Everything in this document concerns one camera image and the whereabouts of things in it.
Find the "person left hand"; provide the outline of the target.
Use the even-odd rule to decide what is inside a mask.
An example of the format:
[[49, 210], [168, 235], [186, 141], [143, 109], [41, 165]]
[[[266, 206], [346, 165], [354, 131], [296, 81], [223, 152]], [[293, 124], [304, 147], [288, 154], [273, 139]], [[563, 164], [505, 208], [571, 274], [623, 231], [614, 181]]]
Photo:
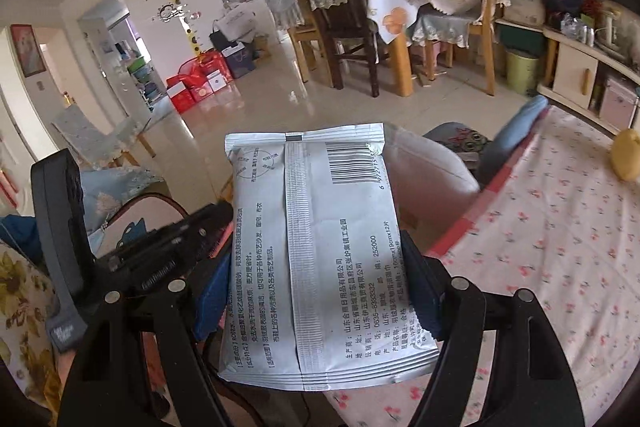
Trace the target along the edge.
[[70, 375], [70, 368], [73, 365], [75, 355], [75, 350], [58, 353], [56, 355], [56, 368], [58, 369], [58, 377], [60, 377], [62, 388], [65, 387], [68, 375]]

